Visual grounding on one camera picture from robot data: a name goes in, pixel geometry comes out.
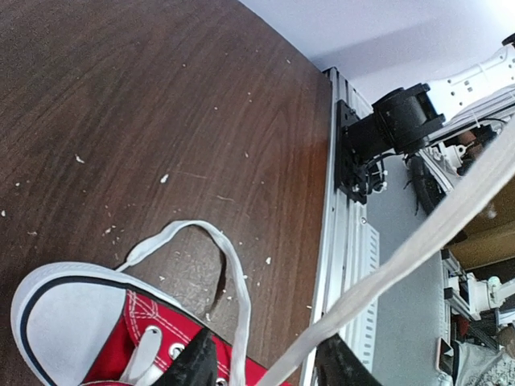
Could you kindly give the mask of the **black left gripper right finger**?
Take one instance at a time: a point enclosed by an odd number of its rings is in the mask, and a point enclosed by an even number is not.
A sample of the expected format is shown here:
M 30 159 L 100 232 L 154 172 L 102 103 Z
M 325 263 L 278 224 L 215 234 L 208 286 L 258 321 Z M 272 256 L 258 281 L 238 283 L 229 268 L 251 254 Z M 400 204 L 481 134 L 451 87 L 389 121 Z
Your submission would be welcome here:
M 333 335 L 317 346 L 315 373 L 321 386 L 381 385 L 339 335 Z

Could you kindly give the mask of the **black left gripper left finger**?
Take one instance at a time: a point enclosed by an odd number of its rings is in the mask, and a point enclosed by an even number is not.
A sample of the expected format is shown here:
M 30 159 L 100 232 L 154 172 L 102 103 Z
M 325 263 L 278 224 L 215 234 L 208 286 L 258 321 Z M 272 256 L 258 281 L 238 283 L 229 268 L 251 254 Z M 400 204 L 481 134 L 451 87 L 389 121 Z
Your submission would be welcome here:
M 216 344 L 209 329 L 199 331 L 154 386 L 215 386 Z

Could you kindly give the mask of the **white shoelace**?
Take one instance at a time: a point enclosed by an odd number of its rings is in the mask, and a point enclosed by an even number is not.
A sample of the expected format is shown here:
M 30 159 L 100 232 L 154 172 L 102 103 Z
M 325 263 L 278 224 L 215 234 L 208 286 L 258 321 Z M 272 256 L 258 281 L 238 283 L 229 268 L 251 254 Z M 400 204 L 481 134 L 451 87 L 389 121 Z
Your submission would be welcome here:
M 431 213 L 379 269 L 344 292 L 332 308 L 307 328 L 260 379 L 261 385 L 279 385 L 325 339 L 338 333 L 366 306 L 386 290 L 412 273 L 440 250 L 476 216 L 514 176 L 514 122 L 483 153 L 449 196 Z M 245 383 L 245 358 L 249 341 L 251 301 L 239 257 L 230 240 L 219 229 L 202 220 L 180 220 L 168 224 L 160 233 L 137 244 L 119 270 L 132 267 L 168 243 L 182 228 L 198 226 L 208 232 L 226 255 L 236 285 L 239 302 L 231 359 L 231 385 Z

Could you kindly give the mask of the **red canvas sneaker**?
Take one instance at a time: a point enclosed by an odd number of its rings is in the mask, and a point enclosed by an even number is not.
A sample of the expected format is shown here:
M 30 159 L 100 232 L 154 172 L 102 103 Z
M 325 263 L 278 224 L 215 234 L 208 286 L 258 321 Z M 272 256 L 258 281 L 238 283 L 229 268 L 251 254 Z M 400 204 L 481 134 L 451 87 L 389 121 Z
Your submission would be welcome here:
M 10 324 L 44 385 L 151 385 L 206 327 L 152 285 L 79 262 L 29 273 L 14 292 Z

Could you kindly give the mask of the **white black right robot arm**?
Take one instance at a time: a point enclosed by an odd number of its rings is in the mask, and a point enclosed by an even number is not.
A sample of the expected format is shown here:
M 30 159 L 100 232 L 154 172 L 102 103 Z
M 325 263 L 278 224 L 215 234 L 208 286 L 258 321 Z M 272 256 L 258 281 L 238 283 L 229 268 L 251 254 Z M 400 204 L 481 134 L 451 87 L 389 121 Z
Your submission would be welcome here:
M 490 58 L 455 75 L 398 88 L 372 104 L 372 113 L 340 131 L 340 148 L 364 165 L 386 152 L 411 154 L 473 105 L 514 86 L 514 36 Z

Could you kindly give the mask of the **front aluminium rail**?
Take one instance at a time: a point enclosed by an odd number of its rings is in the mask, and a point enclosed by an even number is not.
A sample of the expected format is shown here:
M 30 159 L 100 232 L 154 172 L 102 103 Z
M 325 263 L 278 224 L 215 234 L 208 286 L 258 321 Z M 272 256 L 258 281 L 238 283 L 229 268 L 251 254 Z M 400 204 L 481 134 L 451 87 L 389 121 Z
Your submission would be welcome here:
M 340 124 L 346 117 L 355 121 L 369 115 L 371 107 L 336 68 L 324 74 L 332 84 L 331 126 L 311 324 L 321 319 L 344 291 L 379 266 L 379 234 L 367 221 L 366 206 L 348 198 L 336 181 Z

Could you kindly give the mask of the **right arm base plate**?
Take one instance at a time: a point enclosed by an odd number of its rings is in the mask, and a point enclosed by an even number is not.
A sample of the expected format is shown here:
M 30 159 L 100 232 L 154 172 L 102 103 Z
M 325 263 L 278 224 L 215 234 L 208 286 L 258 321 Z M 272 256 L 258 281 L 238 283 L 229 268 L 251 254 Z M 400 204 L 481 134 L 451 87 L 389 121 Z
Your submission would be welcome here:
M 359 121 L 356 112 L 344 100 L 336 102 L 335 189 L 363 205 L 367 202 L 365 169 L 356 160 L 347 138 L 348 127 Z

